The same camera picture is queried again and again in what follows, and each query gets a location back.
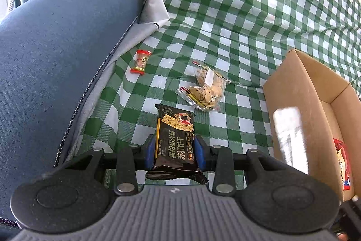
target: red snack package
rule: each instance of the red snack package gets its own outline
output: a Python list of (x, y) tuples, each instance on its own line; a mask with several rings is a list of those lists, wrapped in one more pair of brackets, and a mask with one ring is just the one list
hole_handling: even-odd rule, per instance
[(151, 54), (152, 53), (150, 51), (138, 49), (137, 60), (135, 61), (134, 67), (130, 69), (130, 72), (134, 74), (144, 75), (144, 69)]
[(343, 180), (343, 190), (350, 190), (350, 168), (349, 168), (349, 165), (348, 165), (348, 156), (347, 156), (347, 153), (346, 153), (346, 149), (345, 149), (345, 144), (343, 143), (343, 141), (341, 140), (338, 140), (338, 139), (333, 139), (334, 143), (335, 143), (335, 147), (336, 147), (336, 150), (337, 150), (337, 154), (339, 155), (339, 153), (341, 153), (341, 156), (345, 162), (345, 167), (344, 167), (344, 170), (345, 170), (345, 176), (344, 178), (342, 179)]

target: black circular disc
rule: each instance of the black circular disc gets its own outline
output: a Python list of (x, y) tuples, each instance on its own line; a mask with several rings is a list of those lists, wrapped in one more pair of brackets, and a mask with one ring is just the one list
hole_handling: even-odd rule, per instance
[(110, 194), (83, 171), (62, 170), (55, 175), (18, 187), (10, 208), (21, 228), (42, 233), (83, 229), (105, 213)]
[(239, 201), (253, 221), (286, 234), (329, 228), (339, 209), (327, 185), (287, 170), (265, 172), (241, 192)]

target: plastic bag of crackers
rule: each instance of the plastic bag of crackers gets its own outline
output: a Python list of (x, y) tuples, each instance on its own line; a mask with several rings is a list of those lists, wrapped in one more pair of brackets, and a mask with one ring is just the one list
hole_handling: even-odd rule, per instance
[(199, 86), (181, 87), (176, 93), (196, 109), (205, 112), (220, 111), (218, 103), (226, 86), (232, 81), (198, 61), (193, 61), (193, 64)]

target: wrapped candy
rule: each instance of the wrapped candy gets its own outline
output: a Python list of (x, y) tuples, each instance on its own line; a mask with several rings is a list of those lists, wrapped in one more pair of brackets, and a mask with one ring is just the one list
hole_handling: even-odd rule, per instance
[(130, 72), (134, 74), (144, 75), (144, 69), (146, 68), (147, 61), (151, 54), (152, 53), (150, 51), (138, 49), (135, 65), (133, 68), (130, 69)]
[(350, 190), (350, 167), (348, 164), (348, 156), (345, 149), (345, 144), (343, 141), (338, 139), (333, 139), (335, 142), (335, 147), (337, 151), (337, 158), (340, 165), (340, 171), (341, 171), (341, 182), (343, 190)]

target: white label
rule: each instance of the white label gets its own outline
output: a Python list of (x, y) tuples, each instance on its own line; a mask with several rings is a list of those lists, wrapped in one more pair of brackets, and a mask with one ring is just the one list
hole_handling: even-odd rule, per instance
[(204, 84), (207, 84), (209, 87), (212, 87), (213, 77), (214, 77), (214, 72), (211, 69), (208, 69), (207, 74), (204, 79)]

